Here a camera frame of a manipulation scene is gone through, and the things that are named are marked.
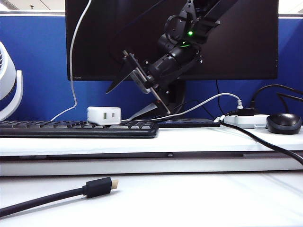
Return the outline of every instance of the robotic arm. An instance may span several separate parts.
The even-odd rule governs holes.
[[[124,66],[107,93],[130,76],[143,93],[152,92],[157,99],[131,119],[154,109],[161,114],[171,114],[175,106],[169,103],[169,85],[202,63],[200,44],[207,41],[211,30],[220,24],[218,19],[235,2],[237,0],[187,0],[179,15],[169,17],[164,26],[165,33],[158,40],[163,56],[153,64],[140,65],[134,54],[123,51]]]

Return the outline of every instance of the white power adapter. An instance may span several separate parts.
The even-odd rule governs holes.
[[[87,121],[98,125],[119,124],[121,108],[89,106],[87,108]]]

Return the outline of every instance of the blue cubicle wall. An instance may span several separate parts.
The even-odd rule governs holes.
[[[23,70],[24,96],[20,107],[10,117],[15,120],[48,120],[73,105],[70,83],[67,80],[65,18],[1,16],[0,41],[4,43],[16,69]],[[279,67],[275,80],[220,80],[221,92],[232,92],[243,99],[244,105],[258,88],[280,83],[303,90],[303,19],[279,20]],[[59,120],[85,120],[88,106],[119,106],[123,118],[149,104],[153,97],[141,93],[131,81],[123,82],[109,95],[105,91],[108,81],[75,82],[78,106],[59,117]],[[257,107],[264,113],[283,112],[284,108],[275,95],[279,89],[263,91]],[[215,81],[187,82],[186,100],[204,100],[216,94]],[[290,110],[303,116],[303,103],[288,100]],[[236,107],[231,97],[222,97],[224,111]],[[215,116],[221,115],[217,101],[206,104]],[[210,118],[199,108],[188,117]]]

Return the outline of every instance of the gold connector tip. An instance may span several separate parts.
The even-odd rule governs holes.
[[[113,180],[112,181],[112,189],[116,189],[118,187],[119,180]]]

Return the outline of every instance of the keyboard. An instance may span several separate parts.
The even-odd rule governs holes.
[[[1,121],[2,138],[154,138],[155,122],[123,122],[96,125],[83,121]]]

